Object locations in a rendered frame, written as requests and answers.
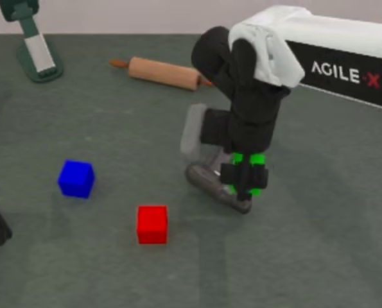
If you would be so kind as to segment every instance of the cube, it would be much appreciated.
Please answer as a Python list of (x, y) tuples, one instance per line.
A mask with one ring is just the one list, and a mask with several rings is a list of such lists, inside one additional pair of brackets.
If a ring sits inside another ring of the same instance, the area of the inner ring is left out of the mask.
[(168, 242), (168, 208), (165, 205), (141, 205), (137, 210), (139, 244)]
[(88, 199), (95, 182), (94, 168), (88, 162), (66, 160), (57, 182), (64, 196)]

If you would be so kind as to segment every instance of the gray table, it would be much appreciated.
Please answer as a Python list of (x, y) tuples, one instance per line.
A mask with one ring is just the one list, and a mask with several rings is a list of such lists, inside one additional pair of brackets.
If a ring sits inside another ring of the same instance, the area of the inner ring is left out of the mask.
[[(297, 89), (241, 216), (189, 187), (187, 108), (227, 108), (107, 65), (189, 65), (193, 36), (55, 36), (65, 74), (36, 85), (0, 36), (0, 308), (382, 308), (382, 110)], [(89, 201), (59, 193), (64, 159), (94, 164)], [(169, 206), (169, 245), (138, 246), (139, 204)]]

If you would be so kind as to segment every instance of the blue cube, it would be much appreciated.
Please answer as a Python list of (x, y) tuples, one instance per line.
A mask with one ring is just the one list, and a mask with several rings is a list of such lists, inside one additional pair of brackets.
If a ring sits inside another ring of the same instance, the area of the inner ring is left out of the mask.
[(94, 182), (94, 168), (88, 162), (66, 160), (58, 177), (62, 194), (68, 197), (88, 199)]

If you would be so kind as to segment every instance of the rolling pin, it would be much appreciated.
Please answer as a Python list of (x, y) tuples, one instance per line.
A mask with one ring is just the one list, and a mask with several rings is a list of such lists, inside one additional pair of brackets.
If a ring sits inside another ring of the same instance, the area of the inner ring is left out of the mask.
[(212, 86), (201, 74), (191, 67), (173, 65), (138, 57), (133, 57), (129, 62), (111, 60), (110, 65), (122, 69), (128, 69), (128, 75), (132, 78), (163, 83), (187, 90), (195, 91), (199, 84)]

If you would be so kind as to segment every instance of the red cube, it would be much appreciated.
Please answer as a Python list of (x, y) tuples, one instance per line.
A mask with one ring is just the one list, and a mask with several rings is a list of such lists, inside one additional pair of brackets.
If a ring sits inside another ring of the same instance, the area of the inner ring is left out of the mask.
[(168, 242), (168, 208), (165, 205), (141, 205), (137, 210), (139, 244)]

